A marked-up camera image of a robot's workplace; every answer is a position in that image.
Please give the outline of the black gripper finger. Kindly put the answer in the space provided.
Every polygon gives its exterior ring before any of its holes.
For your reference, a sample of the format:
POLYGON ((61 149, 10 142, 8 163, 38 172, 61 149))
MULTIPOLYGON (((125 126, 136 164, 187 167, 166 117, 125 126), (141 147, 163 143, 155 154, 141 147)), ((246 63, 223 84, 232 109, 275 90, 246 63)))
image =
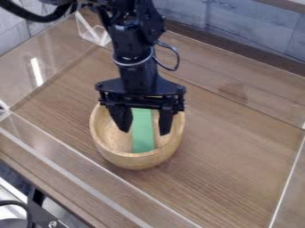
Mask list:
POLYGON ((160 135, 166 135, 170 133, 172 117, 174 117, 174 114, 171 110, 159 111, 157 127, 159 127, 160 135))
POLYGON ((131 109, 123 106, 108 106, 107 109, 117 128, 127 133, 133 120, 131 109))

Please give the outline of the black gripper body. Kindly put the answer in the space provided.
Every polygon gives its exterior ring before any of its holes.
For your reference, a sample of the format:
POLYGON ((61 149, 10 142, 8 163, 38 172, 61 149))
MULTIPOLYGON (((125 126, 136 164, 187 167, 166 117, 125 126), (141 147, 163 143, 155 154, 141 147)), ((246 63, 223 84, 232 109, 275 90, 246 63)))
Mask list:
POLYGON ((186 87, 159 75, 153 60, 117 69, 120 77, 95 84, 103 106, 184 111, 186 87))

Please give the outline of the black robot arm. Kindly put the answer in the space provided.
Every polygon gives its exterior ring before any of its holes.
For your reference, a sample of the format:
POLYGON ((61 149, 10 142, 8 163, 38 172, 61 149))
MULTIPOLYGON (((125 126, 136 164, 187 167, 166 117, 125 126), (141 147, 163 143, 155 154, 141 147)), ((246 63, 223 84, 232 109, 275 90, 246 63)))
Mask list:
POLYGON ((159 45, 168 47, 159 38, 166 32, 164 17, 152 0, 38 0, 56 9, 38 15, 12 0, 0 0, 0 8, 25 20, 48 23, 57 20, 72 4, 81 2, 93 8, 112 42, 112 59, 119 77, 95 84, 99 103, 105 107, 116 127, 128 132, 132 109, 156 110, 157 129, 161 135, 171 131, 172 119, 184 111, 186 87, 157 73, 163 66, 156 58, 159 45))

